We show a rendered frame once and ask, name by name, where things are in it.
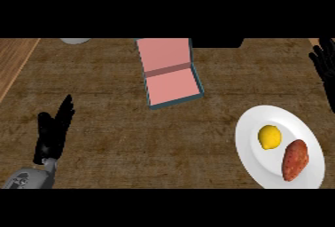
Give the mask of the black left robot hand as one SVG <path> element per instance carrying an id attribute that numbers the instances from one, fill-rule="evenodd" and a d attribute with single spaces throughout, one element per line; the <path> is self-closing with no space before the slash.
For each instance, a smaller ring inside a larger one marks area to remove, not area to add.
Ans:
<path id="1" fill-rule="evenodd" d="M 75 114 L 72 96 L 67 95 L 55 117 L 38 113 L 38 140 L 33 162 L 43 164 L 44 159 L 59 159 L 64 153 L 67 131 Z"/>

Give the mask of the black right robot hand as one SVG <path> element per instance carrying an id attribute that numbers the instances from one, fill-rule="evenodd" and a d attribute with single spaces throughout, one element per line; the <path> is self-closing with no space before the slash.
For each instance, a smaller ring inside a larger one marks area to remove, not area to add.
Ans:
<path id="1" fill-rule="evenodd" d="M 319 45 L 309 53 L 319 78 L 323 82 L 331 111 L 335 113 L 335 42 L 328 37 L 319 38 Z"/>

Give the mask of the yellow lemon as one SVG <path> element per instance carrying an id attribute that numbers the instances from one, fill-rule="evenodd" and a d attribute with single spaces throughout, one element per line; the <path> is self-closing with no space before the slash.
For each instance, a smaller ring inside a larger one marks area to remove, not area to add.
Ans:
<path id="1" fill-rule="evenodd" d="M 258 132 L 260 145 L 264 150 L 275 149 L 282 143 L 282 132 L 273 125 L 266 125 Z"/>

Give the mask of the pink cardboard box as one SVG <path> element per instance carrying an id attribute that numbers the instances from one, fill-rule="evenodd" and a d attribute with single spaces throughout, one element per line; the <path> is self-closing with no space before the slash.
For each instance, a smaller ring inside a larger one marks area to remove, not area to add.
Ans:
<path id="1" fill-rule="evenodd" d="M 146 103 L 152 110 L 204 96 L 190 38 L 137 38 Z"/>

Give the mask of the white plate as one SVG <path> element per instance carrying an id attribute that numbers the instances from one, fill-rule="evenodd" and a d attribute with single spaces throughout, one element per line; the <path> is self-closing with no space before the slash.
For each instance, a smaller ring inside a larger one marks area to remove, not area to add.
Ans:
<path id="1" fill-rule="evenodd" d="M 273 149 L 260 145 L 260 129 L 272 125 L 282 133 L 282 142 Z M 309 163 L 297 178 L 283 180 L 282 163 L 286 146 L 301 139 L 306 142 Z M 254 106 L 236 123 L 236 152 L 244 167 L 263 188 L 317 189 L 325 178 L 325 157 L 317 138 L 300 118 L 276 106 Z"/>

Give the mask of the black appliance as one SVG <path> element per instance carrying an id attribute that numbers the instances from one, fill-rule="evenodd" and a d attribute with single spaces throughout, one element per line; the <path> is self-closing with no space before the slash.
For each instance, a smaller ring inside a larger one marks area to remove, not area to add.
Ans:
<path id="1" fill-rule="evenodd" d="M 193 48 L 238 48 L 244 42 L 239 38 L 192 38 Z"/>

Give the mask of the orange sweet potato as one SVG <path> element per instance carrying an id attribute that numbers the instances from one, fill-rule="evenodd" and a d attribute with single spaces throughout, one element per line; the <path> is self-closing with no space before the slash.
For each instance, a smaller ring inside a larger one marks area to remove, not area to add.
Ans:
<path id="1" fill-rule="evenodd" d="M 285 148 L 282 173 L 283 180 L 291 182 L 303 172 L 309 163 L 307 145 L 301 139 L 297 139 Z"/>

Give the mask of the grey round object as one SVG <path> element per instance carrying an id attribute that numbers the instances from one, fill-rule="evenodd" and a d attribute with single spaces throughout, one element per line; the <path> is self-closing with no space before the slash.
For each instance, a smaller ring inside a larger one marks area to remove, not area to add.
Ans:
<path id="1" fill-rule="evenodd" d="M 64 43 L 68 44 L 80 44 L 80 43 L 86 43 L 92 38 L 61 38 L 61 40 L 64 41 Z"/>

